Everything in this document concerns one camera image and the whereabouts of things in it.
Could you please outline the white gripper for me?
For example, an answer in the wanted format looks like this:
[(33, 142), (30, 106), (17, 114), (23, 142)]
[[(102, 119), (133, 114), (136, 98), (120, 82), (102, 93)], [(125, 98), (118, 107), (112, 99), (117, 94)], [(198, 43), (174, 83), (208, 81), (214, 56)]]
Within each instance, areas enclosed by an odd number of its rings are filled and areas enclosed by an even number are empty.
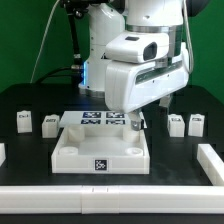
[(154, 65), (154, 62), (134, 65), (112, 61), (106, 69), (105, 103), (112, 111), (130, 112), (128, 117), (134, 131), (141, 129), (140, 112), (136, 109), (160, 98), (159, 106), (168, 108), (172, 101), (170, 93), (185, 87), (189, 79), (182, 62), (160, 69)]

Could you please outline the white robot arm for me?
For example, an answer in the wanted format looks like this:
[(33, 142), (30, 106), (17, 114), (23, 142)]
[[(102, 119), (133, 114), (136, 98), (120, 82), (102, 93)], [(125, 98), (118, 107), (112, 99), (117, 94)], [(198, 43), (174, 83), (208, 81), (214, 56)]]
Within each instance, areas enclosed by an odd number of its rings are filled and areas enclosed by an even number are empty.
[(143, 106), (186, 86), (194, 67), (188, 19), (210, 1), (124, 0), (123, 13), (92, 2), (80, 92), (104, 98), (140, 130)]

